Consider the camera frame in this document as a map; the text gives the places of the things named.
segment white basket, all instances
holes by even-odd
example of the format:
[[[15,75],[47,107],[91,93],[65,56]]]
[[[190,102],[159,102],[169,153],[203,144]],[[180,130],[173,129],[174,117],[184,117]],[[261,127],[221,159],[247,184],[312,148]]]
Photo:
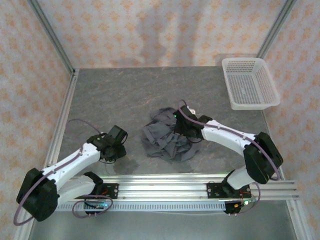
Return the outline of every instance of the white basket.
[[[233,110],[263,110],[280,103],[276,86],[263,59],[225,58],[222,68]]]

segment crumpled clothing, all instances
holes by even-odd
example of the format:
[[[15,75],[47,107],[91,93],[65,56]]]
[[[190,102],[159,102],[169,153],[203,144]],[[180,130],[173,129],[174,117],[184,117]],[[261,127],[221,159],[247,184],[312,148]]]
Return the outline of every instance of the crumpled clothing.
[[[142,128],[142,146],[146,154],[166,161],[182,162],[191,159],[201,147],[201,143],[185,136],[174,134],[176,110],[167,107],[150,114],[152,121]]]

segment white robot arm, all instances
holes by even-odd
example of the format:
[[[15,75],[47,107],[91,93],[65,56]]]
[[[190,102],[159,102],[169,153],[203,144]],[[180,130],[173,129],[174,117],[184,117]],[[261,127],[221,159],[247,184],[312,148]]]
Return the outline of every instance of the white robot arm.
[[[57,164],[41,171],[31,169],[23,180],[16,201],[40,222],[48,218],[60,203],[83,195],[95,195],[103,181],[93,172],[77,179],[70,178],[101,159],[114,162],[125,156],[127,153],[122,141],[127,137],[128,134],[115,125],[109,133],[90,137],[80,149]]]
[[[283,158],[268,134],[241,132],[205,115],[197,118],[194,113],[186,103],[174,113],[176,134],[219,143],[244,157],[245,166],[231,171],[221,184],[213,186],[219,192],[217,198],[221,192],[226,198],[239,197],[241,188],[247,188],[254,182],[266,184],[274,173],[277,174],[277,180],[280,179],[278,168]]]

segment floor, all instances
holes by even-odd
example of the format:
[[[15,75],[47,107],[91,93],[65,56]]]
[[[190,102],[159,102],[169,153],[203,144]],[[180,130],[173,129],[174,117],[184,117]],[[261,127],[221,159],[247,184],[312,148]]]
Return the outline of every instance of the floor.
[[[201,150],[184,162],[146,155],[141,133],[142,127],[151,121],[150,113],[165,107],[176,108],[180,99],[186,100],[198,117],[207,115],[247,133],[267,131],[261,111],[231,109],[222,67],[81,69],[68,119],[87,120],[102,132],[118,125],[128,132],[128,139],[125,157],[111,165],[97,162],[79,174],[226,173],[242,167],[245,162],[240,155],[209,141],[203,141]],[[64,135],[59,160],[96,134],[81,122],[72,122],[67,128],[78,142]]]

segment patterned wallpaper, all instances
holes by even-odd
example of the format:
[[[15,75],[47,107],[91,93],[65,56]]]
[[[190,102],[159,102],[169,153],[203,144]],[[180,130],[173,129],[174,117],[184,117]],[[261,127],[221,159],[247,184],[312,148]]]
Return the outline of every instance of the patterned wallpaper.
[[[281,104],[265,110],[289,179],[299,180],[320,236],[320,1],[297,1],[266,61]]]
[[[39,0],[75,68],[255,56],[285,0]]]
[[[24,176],[42,169],[70,75],[26,0],[0,4],[0,239]]]

